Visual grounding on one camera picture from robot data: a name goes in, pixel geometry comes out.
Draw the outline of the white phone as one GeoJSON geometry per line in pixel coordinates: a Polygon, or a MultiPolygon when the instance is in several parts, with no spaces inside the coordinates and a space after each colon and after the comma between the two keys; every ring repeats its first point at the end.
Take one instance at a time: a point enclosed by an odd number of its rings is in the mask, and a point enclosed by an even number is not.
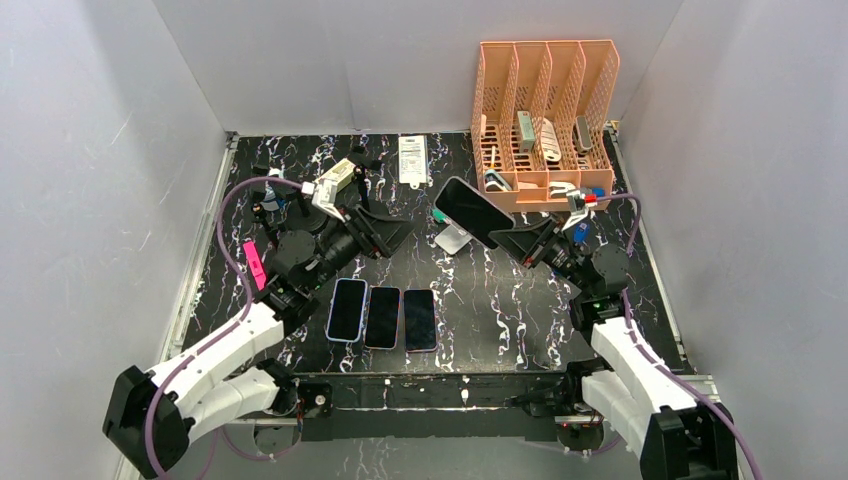
{"type": "Polygon", "coordinates": [[[436,209],[452,224],[470,234],[489,249],[498,245],[490,238],[493,231],[510,230],[515,220],[465,180],[452,176],[442,186],[434,201],[436,209]]]}

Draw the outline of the purple phone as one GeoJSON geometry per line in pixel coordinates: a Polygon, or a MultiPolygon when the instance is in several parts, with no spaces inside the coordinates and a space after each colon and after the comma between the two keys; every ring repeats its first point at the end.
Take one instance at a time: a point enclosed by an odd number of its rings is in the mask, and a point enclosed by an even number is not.
{"type": "Polygon", "coordinates": [[[433,292],[429,289],[403,293],[405,350],[408,353],[431,352],[437,348],[437,329],[433,292]]]}

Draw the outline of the white-edged black smartphone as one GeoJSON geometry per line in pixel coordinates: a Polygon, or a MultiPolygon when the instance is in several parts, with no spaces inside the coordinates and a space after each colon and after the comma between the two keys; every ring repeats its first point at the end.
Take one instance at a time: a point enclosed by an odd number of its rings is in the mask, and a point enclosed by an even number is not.
{"type": "Polygon", "coordinates": [[[397,344],[401,291],[396,287],[374,287],[368,302],[364,345],[391,350],[397,344]]]}

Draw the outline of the light blue phone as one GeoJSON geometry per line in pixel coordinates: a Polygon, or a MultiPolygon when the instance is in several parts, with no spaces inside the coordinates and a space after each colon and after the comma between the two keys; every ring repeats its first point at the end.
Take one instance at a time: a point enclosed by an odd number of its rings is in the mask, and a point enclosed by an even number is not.
{"type": "Polygon", "coordinates": [[[352,343],[361,338],[368,289],[362,279],[336,281],[325,330],[329,341],[352,343]]]}

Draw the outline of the black round-base phone stand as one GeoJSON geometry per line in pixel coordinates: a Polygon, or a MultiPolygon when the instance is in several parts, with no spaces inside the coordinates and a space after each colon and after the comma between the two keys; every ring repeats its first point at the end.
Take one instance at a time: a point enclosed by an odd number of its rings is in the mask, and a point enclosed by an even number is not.
{"type": "Polygon", "coordinates": [[[316,235],[326,227],[327,215],[313,206],[300,190],[275,182],[269,186],[276,198],[285,202],[283,227],[287,231],[303,230],[316,235]]]}

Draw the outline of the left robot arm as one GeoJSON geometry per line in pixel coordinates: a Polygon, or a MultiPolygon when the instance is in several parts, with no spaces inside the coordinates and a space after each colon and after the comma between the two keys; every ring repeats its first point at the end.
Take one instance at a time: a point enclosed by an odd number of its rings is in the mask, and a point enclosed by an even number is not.
{"type": "Polygon", "coordinates": [[[338,213],[320,236],[282,233],[264,288],[210,335],[148,370],[130,366],[117,376],[102,431],[141,476],[164,477],[194,441],[240,416],[297,409],[298,379],[279,363],[232,372],[304,325],[318,309],[318,290],[357,256],[389,258],[414,228],[361,206],[338,213]]]}

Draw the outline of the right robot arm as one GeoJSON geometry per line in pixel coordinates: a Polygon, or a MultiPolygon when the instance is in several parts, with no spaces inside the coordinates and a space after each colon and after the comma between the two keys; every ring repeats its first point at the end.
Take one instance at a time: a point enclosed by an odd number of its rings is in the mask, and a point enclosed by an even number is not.
{"type": "Polygon", "coordinates": [[[571,323],[596,357],[567,368],[558,395],[571,411],[600,413],[638,458],[644,479],[738,478],[728,412],[674,375],[633,320],[623,248],[575,242],[552,219],[489,236],[523,266],[544,264],[578,290],[571,323]]]}

